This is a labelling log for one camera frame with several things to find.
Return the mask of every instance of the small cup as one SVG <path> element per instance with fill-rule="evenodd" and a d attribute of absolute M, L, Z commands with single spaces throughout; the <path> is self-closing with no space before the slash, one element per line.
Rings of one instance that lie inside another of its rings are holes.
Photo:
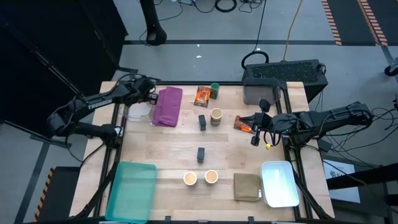
<path fill-rule="evenodd" d="M 218 173 L 215 170 L 208 170 L 205 174 L 207 184 L 213 185 L 218 180 Z"/>
<path fill-rule="evenodd" d="M 210 115 L 210 124 L 214 127 L 219 126 L 221 123 L 221 117 L 223 116 L 223 112 L 219 108 L 214 108 L 211 110 Z"/>
<path fill-rule="evenodd" d="M 196 173 L 190 171 L 184 174 L 183 181 L 187 186 L 193 187 L 198 182 L 198 176 Z"/>

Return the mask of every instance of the concrete floor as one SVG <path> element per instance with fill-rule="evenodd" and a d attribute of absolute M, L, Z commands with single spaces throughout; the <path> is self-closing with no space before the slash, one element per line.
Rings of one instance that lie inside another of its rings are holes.
<path fill-rule="evenodd" d="M 125 0 L 114 0 L 114 2 L 130 34 L 126 40 L 138 40 L 138 36 L 145 30 L 144 18 L 138 3 Z M 213 0 L 197 0 L 198 7 L 204 11 L 210 9 L 213 2 Z M 299 1 L 292 0 L 268 0 L 260 39 L 285 40 L 298 3 Z M 222 1 L 222 4 L 228 7 L 229 2 Z M 163 0 L 163 3 L 157 6 L 157 10 L 159 18 L 162 19 L 178 14 L 180 7 L 170 0 Z M 169 40 L 255 40 L 261 11 L 262 6 L 254 9 L 251 14 L 238 10 L 227 14 L 218 11 L 201 14 L 193 6 L 183 5 L 183 12 L 179 17 L 162 21 L 161 24 Z M 333 40 L 321 1 L 304 0 L 291 40 Z M 173 44 L 158 47 L 125 45 L 119 64 L 122 67 L 139 69 L 140 73 L 163 80 L 237 81 L 243 74 L 241 59 L 253 48 L 253 44 Z M 258 48 L 269 54 L 270 62 L 282 60 L 284 45 L 259 45 Z M 389 50 L 393 56 L 398 56 L 398 47 L 389 47 Z M 327 68 L 329 85 L 324 90 L 323 110 L 344 106 L 354 101 L 366 103 L 370 109 L 393 107 L 392 100 L 397 91 L 397 82 L 382 73 L 387 61 L 379 47 L 291 45 L 286 60 L 314 58 L 319 59 Z M 253 57 L 247 63 L 263 61 L 262 57 Z M 116 72 L 114 79 L 121 74 Z M 317 98 L 310 103 L 310 108 L 315 109 L 316 104 Z M 376 121 L 369 129 L 350 139 L 346 148 L 382 139 L 391 131 L 391 129 L 384 130 L 388 125 L 389 121 Z M 342 128 L 336 133 L 351 129 Z M 398 153 L 394 150 L 397 137 L 398 132 L 393 133 L 385 141 L 372 147 L 354 150 L 352 154 L 373 164 L 386 165 L 398 162 Z M 72 151 L 82 158 L 86 139 L 81 136 L 71 136 L 70 142 Z M 0 169 L 3 180 L 0 185 L 0 221 L 13 223 L 42 143 L 30 140 L 28 134 L 2 124 L 0 146 L 2 149 Z M 78 166 L 78 163 L 65 149 L 50 147 L 25 222 L 31 222 L 33 219 L 46 176 L 52 166 Z M 391 186 L 391 190 L 398 189 L 396 186 Z M 352 221 L 367 223 L 382 221 L 380 218 L 340 211 L 336 211 L 336 216 L 341 219 L 355 217 Z"/>

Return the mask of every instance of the khaki napkin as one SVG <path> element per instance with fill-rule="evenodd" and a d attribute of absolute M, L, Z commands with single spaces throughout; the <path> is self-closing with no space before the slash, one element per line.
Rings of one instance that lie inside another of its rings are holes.
<path fill-rule="evenodd" d="M 260 177 L 257 174 L 234 174 L 235 200 L 255 202 L 259 200 Z"/>

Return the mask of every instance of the green tray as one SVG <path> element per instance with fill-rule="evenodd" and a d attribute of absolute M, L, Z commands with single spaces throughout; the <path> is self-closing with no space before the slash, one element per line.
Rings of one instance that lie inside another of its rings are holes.
<path fill-rule="evenodd" d="M 154 201 L 157 168 L 152 164 L 120 162 L 105 219 L 144 224 Z"/>

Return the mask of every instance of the purple towel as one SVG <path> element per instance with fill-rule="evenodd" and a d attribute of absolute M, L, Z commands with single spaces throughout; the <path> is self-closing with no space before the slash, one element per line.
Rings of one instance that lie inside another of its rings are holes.
<path fill-rule="evenodd" d="M 180 114 L 182 89 L 167 87 L 159 91 L 159 99 L 152 124 L 155 126 L 176 127 Z"/>

